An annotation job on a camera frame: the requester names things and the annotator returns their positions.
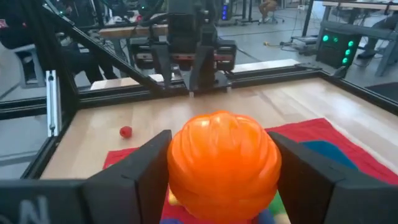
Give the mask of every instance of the red ball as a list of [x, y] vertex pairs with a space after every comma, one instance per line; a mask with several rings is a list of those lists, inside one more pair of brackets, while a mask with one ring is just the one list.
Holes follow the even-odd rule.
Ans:
[[123, 138], [131, 138], [132, 128], [129, 126], [125, 126], [120, 129], [119, 133], [120, 133], [120, 136], [122, 136]]
[[138, 15], [136, 21], [139, 22], [142, 20], [142, 15]]

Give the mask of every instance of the green toy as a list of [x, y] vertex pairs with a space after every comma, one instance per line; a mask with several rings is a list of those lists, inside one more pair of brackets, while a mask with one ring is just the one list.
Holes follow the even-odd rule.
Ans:
[[286, 209], [282, 203], [279, 191], [276, 192], [274, 199], [272, 199], [272, 202], [268, 206], [268, 209], [273, 216], [286, 213]]

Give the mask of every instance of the blue cloth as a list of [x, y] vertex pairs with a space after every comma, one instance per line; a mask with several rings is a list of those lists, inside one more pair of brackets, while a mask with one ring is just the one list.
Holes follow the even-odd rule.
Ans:
[[174, 218], [166, 218], [160, 221], [160, 224], [183, 224], [180, 220]]
[[358, 170], [356, 165], [340, 151], [334, 144], [327, 141], [307, 141], [301, 142], [305, 147], [329, 158], [349, 168]]
[[268, 209], [262, 211], [258, 216], [258, 224], [275, 224], [274, 216]]

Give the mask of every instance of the wooden board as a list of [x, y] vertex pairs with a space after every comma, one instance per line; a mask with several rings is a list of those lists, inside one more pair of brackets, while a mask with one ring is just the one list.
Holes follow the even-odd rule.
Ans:
[[[385, 10], [388, 4], [388, 1], [363, 1], [357, 0], [353, 2], [338, 2], [338, 1], [322, 1], [323, 6], [334, 6], [334, 7], [352, 7], [358, 9], [378, 9]], [[398, 11], [398, 6], [392, 5], [389, 10]]]
[[[139, 147], [163, 129], [176, 133], [195, 115], [228, 110], [264, 128], [326, 118], [339, 132], [398, 172], [398, 117], [320, 79], [234, 89], [79, 111], [51, 158], [43, 179], [87, 178], [99, 172], [108, 151]], [[123, 140], [122, 126], [134, 137]]]
[[[138, 11], [134, 11], [134, 16], [130, 18], [130, 22], [135, 22], [137, 20], [137, 15]], [[162, 14], [155, 14], [152, 16], [152, 18], [155, 18], [157, 16], [160, 16]], [[107, 25], [114, 25], [115, 21], [114, 18], [112, 18]], [[160, 36], [160, 35], [167, 35], [168, 30], [168, 25], [154, 25], [152, 26], [154, 35]], [[102, 37], [108, 38], [108, 39], [125, 39], [125, 38], [131, 38], [131, 37], [142, 37], [142, 36], [148, 36], [149, 35], [149, 28], [148, 27], [141, 27], [141, 26], [131, 26], [131, 27], [117, 27], [117, 28], [104, 28], [99, 30], [98, 32]]]
[[[278, 67], [287, 67], [287, 66], [294, 66], [299, 62], [294, 59], [284, 59], [284, 60], [274, 60], [268, 62], [254, 62], [254, 63], [245, 63], [241, 65], [236, 65], [235, 69], [232, 71], [234, 73], [238, 72], [245, 72], [245, 71], [253, 71], [259, 69], [268, 69], [268, 68], [278, 68]], [[157, 82], [163, 81], [163, 76], [161, 74], [153, 74], [149, 75]], [[180, 77], [173, 76], [173, 80], [178, 80]], [[104, 88], [115, 88], [121, 86], [131, 86], [131, 85], [138, 85], [138, 82], [133, 80], [132, 78], [120, 78], [116, 80], [103, 80], [94, 82], [91, 86], [91, 90], [100, 90]]]

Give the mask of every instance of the black metal frame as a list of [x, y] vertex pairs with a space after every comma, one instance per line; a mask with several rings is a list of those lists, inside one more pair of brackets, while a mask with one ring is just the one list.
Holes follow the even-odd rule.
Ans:
[[[35, 30], [35, 43], [37, 44], [38, 53], [42, 54], [43, 58], [48, 59], [48, 61], [45, 62], [48, 64], [48, 68], [56, 70], [60, 77], [63, 107], [63, 129], [61, 133], [59, 136], [49, 137], [44, 142], [44, 145], [39, 150], [36, 158], [30, 163], [30, 166], [24, 172], [22, 178], [40, 178], [50, 158], [56, 151], [59, 142], [62, 140], [63, 135], [66, 133], [69, 125], [71, 124], [71, 121], [79, 110], [188, 94], [188, 90], [183, 84], [183, 80], [172, 81], [171, 86], [173, 91], [161, 90], [161, 94], [156, 93], [156, 90], [150, 91], [150, 88], [146, 88], [142, 85], [78, 93], [76, 85], [71, 79], [72, 76], [68, 75], [68, 69], [63, 63], [63, 57], [60, 53], [59, 46], [55, 42], [55, 35], [51, 33], [51, 30], [49, 30], [50, 25], [44, 22], [45, 14], [40, 13], [40, 10], [35, 11], [34, 15], [29, 14], [29, 12], [32, 12], [32, 10], [35, 8], [38, 9], [40, 6], [39, 0], [20, 0], [20, 2], [23, 6], [25, 6], [24, 11], [27, 12], [28, 15], [27, 25], [30, 26], [32, 30]], [[84, 37], [84, 34], [82, 34], [79, 30], [76, 30], [76, 28], [73, 26], [70, 26], [68, 29], [68, 31], [76, 35], [76, 37], [79, 35]], [[86, 41], [90, 44], [90, 50], [97, 50], [97, 52], [103, 54], [104, 57], [109, 56], [109, 52], [107, 53], [106, 51], [100, 51], [97, 49], [98, 46], [92, 44], [88, 40]], [[118, 58], [114, 56], [111, 56], [110, 60], [114, 62], [114, 65], [115, 63], [118, 65], [121, 63]], [[131, 70], [129, 65], [122, 64], [122, 67], [124, 67], [126, 70], [128, 69], [129, 72], [137, 72], [135, 70]], [[137, 77], [137, 81], [141, 81], [139, 78], [142, 77], [138, 72], [133, 78]], [[365, 88], [356, 86], [345, 80], [332, 77], [323, 70], [311, 66], [295, 65], [265, 70], [238, 72], [233, 75], [229, 74], [228, 78], [230, 79], [233, 88], [278, 82], [289, 82], [292, 80], [303, 80], [308, 78], [321, 78], [398, 116], [397, 102], [392, 101], [384, 96], [375, 94]], [[11, 119], [22, 116], [45, 114], [45, 109], [44, 97], [0, 103], [0, 119]]]

